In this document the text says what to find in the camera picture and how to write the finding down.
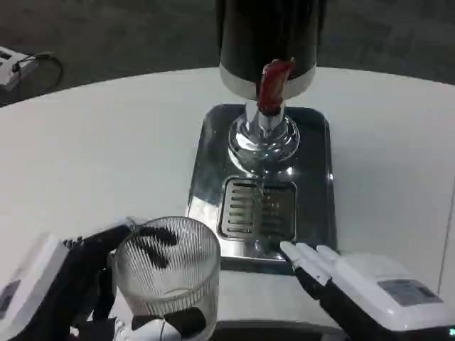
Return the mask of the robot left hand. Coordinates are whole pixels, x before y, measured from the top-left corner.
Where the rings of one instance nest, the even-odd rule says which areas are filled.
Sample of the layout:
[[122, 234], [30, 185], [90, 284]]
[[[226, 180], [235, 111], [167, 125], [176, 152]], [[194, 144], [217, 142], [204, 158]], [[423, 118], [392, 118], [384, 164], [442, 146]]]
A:
[[126, 218], [87, 237], [39, 238], [1, 290], [2, 340], [186, 340], [207, 321], [197, 308], [164, 316], [110, 317], [109, 256], [138, 224]]

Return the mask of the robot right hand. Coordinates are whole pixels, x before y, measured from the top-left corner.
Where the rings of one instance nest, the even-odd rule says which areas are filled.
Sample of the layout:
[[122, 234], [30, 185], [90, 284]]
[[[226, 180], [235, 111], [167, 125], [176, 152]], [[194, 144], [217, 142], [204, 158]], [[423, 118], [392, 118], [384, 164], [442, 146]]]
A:
[[454, 339], [454, 310], [391, 258], [303, 242], [282, 241], [280, 250], [349, 340]]

